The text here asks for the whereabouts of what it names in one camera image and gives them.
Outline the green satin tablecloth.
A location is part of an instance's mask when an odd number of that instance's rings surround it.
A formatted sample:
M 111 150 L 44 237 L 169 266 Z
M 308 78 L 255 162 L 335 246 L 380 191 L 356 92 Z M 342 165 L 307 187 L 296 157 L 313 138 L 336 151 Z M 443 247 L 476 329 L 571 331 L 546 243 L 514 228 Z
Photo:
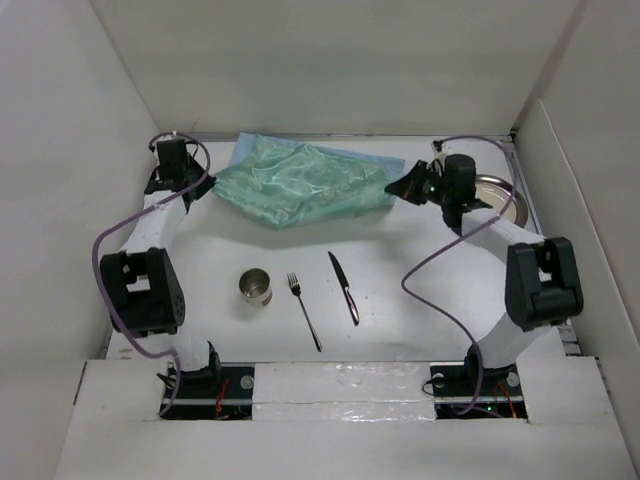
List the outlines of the green satin tablecloth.
M 378 165 L 310 143 L 259 135 L 241 163 L 216 174 L 212 192 L 246 217 L 284 229 L 388 209 L 394 198 L 384 188 L 402 174 L 391 177 Z

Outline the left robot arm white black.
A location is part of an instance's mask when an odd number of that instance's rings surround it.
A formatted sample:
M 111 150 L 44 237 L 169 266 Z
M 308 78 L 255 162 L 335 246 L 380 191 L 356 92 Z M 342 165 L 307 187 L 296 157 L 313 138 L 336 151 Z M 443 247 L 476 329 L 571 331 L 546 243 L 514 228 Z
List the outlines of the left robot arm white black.
M 178 393 L 177 350 L 152 353 L 140 343 L 149 335 L 175 335 L 186 318 L 186 300 L 169 257 L 177 228 L 191 206 L 215 185 L 203 143 L 178 132 L 153 137 L 148 148 L 156 166 L 146 183 L 142 208 L 98 235 L 91 261 L 114 329 L 148 359 L 169 357 L 173 366 L 159 378 Z

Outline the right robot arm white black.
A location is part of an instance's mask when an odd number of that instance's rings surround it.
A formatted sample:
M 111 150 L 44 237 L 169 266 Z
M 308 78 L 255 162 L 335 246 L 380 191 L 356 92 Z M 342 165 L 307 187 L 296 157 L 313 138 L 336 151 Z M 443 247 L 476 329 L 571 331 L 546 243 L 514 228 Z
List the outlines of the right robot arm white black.
M 502 218 L 476 193 L 474 160 L 462 154 L 443 161 L 419 161 L 386 193 L 414 205 L 440 206 L 445 224 L 504 263 L 505 313 L 481 340 L 470 346 L 455 385 L 478 396 L 506 376 L 517 358 L 552 327 L 584 308 L 571 241 L 545 238 Z

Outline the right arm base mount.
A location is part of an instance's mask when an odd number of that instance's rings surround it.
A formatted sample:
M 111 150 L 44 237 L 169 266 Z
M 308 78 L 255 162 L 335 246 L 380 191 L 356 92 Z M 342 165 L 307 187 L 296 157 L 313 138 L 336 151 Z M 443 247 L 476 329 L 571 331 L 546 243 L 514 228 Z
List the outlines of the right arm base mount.
M 463 362 L 430 363 L 422 392 L 433 400 L 437 420 L 528 418 L 515 365 L 486 370 L 478 386 Z

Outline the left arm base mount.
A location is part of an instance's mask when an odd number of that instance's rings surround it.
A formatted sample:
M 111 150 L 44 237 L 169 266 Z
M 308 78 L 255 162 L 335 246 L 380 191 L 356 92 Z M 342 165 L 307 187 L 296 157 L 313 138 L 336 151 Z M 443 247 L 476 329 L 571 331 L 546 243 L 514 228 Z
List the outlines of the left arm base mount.
M 251 420 L 255 380 L 254 364 L 223 363 L 218 374 L 208 367 L 182 371 L 177 397 L 170 402 L 175 369 L 159 374 L 163 397 L 159 413 L 165 420 Z

